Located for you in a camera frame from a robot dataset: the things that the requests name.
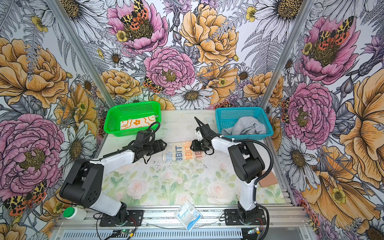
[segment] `green bottle cap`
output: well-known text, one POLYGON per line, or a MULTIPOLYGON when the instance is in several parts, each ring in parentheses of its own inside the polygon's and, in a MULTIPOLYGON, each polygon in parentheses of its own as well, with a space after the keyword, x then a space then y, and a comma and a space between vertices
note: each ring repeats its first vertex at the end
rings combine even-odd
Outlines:
POLYGON ((74 208, 73 208, 73 207, 68 207, 68 208, 65 209, 65 211, 63 212, 63 216, 64 216, 64 217, 71 217, 73 214, 74 214, 74 208))

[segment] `green basket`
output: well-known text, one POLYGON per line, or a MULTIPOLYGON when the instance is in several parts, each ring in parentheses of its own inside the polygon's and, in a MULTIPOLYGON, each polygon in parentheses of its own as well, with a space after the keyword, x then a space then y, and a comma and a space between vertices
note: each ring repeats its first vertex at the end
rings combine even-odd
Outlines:
POLYGON ((104 131, 116 137, 128 136, 138 133, 148 127, 120 130, 120 122, 129 119, 144 118, 151 115, 156 116, 156 121, 161 122, 160 104, 155 101, 129 103, 111 107, 105 118, 104 131))

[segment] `mounting plate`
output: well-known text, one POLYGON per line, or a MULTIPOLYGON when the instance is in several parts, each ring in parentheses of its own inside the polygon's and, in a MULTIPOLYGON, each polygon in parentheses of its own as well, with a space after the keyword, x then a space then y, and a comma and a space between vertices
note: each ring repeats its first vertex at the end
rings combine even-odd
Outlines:
MULTIPOLYGON (((227 226, 245 225, 240 221, 240 217, 237 213, 237 209, 225 209, 224 217, 225 217, 225 224, 227 226)), ((263 209, 259 209, 258 213, 255 215, 254 221, 252 221, 248 225, 261 225, 260 221, 256 218, 260 218, 262 220, 262 224, 264 226, 266 225, 266 218, 265 218, 263 209)))
MULTIPOLYGON (((141 226, 141 221, 143 217, 144 210, 127 210, 128 217, 133 218, 136 221, 137 226, 141 226)), ((111 216, 107 214, 103 214, 103 217, 100 220, 101 227, 116 227, 118 226, 118 222, 111 218, 111 216)), ((135 223, 128 218, 128 221, 122 225, 125 227, 134 227, 135 223)))

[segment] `butterfly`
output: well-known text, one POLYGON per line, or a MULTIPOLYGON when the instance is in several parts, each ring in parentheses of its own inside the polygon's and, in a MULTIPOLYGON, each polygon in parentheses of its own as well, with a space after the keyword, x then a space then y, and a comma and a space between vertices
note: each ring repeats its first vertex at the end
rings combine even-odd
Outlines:
POLYGON ((289 123, 289 116, 288 116, 288 107, 289 107, 289 100, 284 100, 281 103, 281 106, 283 110, 281 111, 281 120, 284 123, 289 123))
POLYGON ((333 30, 332 32, 319 32, 319 49, 324 51, 328 47, 333 47, 335 44, 341 45, 344 43, 349 37, 349 30, 352 27, 354 18, 354 16, 350 16, 336 30, 333 30))
POLYGON ((10 210, 9 215, 11 217, 20 216, 28 207, 33 208, 34 204, 41 203, 47 196, 47 182, 43 181, 39 183, 32 192, 26 196, 14 196, 4 201, 4 206, 10 210))
POLYGON ((162 91, 164 91, 164 87, 154 84, 149 77, 144 78, 143 85, 144 87, 149 88, 154 93, 161 93, 162 91))
POLYGON ((120 21, 124 23, 126 28, 137 30, 140 28, 140 24, 143 24, 146 19, 148 19, 148 9, 144 7, 142 0, 135 0, 131 15, 121 17, 120 21))

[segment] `towel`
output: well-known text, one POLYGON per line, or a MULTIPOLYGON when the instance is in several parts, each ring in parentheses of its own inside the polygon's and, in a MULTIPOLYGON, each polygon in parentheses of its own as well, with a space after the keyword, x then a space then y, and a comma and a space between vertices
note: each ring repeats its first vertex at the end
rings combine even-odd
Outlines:
POLYGON ((133 129, 139 127, 149 127, 152 123, 156 122, 155 115, 145 118, 129 119, 120 122, 120 130, 133 129))
POLYGON ((256 118, 242 117, 233 127, 222 129, 221 134, 224 136, 266 134, 266 129, 256 118))

